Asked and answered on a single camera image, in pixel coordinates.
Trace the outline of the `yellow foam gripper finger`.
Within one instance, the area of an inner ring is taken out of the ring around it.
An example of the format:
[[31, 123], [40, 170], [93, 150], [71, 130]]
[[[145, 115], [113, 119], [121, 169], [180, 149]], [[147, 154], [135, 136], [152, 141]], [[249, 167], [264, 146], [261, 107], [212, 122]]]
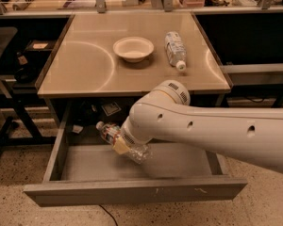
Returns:
[[122, 137], [118, 137], [115, 140], [115, 143], [113, 144], [112, 149], [117, 154], [125, 154], [125, 153], [128, 153], [130, 150], [130, 148], [125, 144], [125, 141]]

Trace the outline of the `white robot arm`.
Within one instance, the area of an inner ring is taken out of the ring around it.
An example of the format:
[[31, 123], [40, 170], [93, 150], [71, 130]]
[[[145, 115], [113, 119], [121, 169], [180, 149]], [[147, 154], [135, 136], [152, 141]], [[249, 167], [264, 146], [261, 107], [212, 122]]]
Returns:
[[191, 106], [187, 89], [167, 80], [131, 106], [113, 149], [133, 152], [152, 139], [189, 144], [283, 173], [283, 108]]

